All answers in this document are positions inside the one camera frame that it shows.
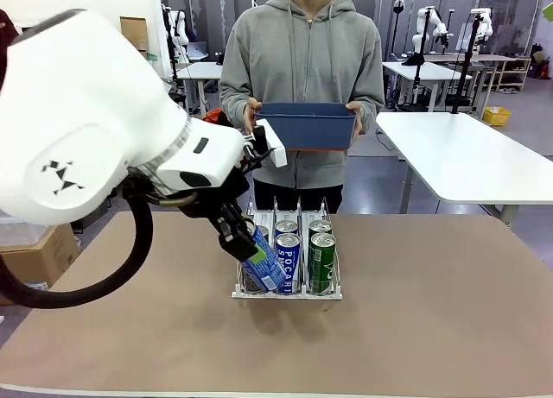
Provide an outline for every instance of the can rack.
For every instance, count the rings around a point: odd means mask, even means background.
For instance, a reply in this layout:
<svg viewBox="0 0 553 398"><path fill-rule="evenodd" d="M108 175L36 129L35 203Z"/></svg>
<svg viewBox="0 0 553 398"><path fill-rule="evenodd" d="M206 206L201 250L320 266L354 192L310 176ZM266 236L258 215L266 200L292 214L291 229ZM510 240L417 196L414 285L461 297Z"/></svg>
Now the can rack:
<svg viewBox="0 0 553 398"><path fill-rule="evenodd" d="M309 244L304 243L308 241L309 225L311 222L317 219L330 220L328 214L326 200L323 200L321 204L321 210L315 212L304 212L302 210L302 202L298 201L296 211L278 211L278 205L275 201L275 206L272 211L256 211L253 208L253 201L248 202L248 208L246 210L246 216L251 218L257 225L264 225L269 230L269 245L272 249L275 248L275 224L278 221L284 219L291 219L298 224L298 233L301 236L301 250L300 261L298 262L300 290L296 294L278 294L274 292L268 293L247 293L244 286L244 279L242 276L242 267L237 264L236 272L236 284L234 291L232 292L233 299L283 299L283 300L342 300L341 283L340 283L340 262L338 259L338 244L336 244L336 255L334 256L334 271L333 279L330 283L330 291L328 294L316 295L311 294L311 287L309 286L308 275L308 250Z"/></svg>

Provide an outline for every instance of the gray hoodie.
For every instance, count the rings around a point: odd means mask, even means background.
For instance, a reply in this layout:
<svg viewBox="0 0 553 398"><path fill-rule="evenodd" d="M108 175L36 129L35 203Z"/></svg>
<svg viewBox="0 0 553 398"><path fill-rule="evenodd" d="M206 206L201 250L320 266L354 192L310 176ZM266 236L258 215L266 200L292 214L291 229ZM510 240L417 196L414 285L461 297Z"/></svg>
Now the gray hoodie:
<svg viewBox="0 0 553 398"><path fill-rule="evenodd" d="M333 0L312 22L291 0L270 0L236 21L220 81L223 111L244 128L249 97L260 102L363 104L364 131L384 105L380 36L352 0ZM269 184L299 189L344 183L347 152L287 153L254 171Z"/></svg>

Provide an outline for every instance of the blue bin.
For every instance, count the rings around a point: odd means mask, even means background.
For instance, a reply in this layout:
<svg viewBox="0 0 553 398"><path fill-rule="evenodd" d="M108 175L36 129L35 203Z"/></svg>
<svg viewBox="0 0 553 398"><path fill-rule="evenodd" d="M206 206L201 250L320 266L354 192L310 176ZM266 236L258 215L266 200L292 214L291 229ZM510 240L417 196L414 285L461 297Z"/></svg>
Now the blue bin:
<svg viewBox="0 0 553 398"><path fill-rule="evenodd" d="M288 150L345 150L352 146L355 112L343 103L263 103L267 119Z"/></svg>

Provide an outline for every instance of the hoodie zipper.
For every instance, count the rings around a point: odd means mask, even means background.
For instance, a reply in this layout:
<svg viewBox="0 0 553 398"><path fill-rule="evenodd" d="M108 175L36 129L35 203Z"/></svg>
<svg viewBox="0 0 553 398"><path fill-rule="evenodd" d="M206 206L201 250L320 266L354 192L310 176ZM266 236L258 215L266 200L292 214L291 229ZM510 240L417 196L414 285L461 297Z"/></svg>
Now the hoodie zipper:
<svg viewBox="0 0 553 398"><path fill-rule="evenodd" d="M309 68L311 65L311 28L312 27L313 27L313 20L308 20L308 59L307 59L308 64L306 65L306 72L305 72L305 87L303 88L303 102L305 102L308 97ZM297 171L299 168L299 162L300 162L300 152L298 151L296 155L296 160L294 162L294 189L296 190L298 188Z"/></svg>

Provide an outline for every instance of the black pants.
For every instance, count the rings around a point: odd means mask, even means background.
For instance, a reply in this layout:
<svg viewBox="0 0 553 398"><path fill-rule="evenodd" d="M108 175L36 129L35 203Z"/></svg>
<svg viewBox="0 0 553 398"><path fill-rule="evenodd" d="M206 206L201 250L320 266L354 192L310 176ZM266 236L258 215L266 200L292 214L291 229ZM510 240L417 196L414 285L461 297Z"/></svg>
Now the black pants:
<svg viewBox="0 0 553 398"><path fill-rule="evenodd" d="M342 203L343 185L329 188L294 189L286 186L267 184L259 180L253 180L258 210L272 210L274 201L278 203L278 209L283 211L295 211L298 198L302 199L304 211L319 211L322 199L327 199L328 212L335 214Z"/></svg>

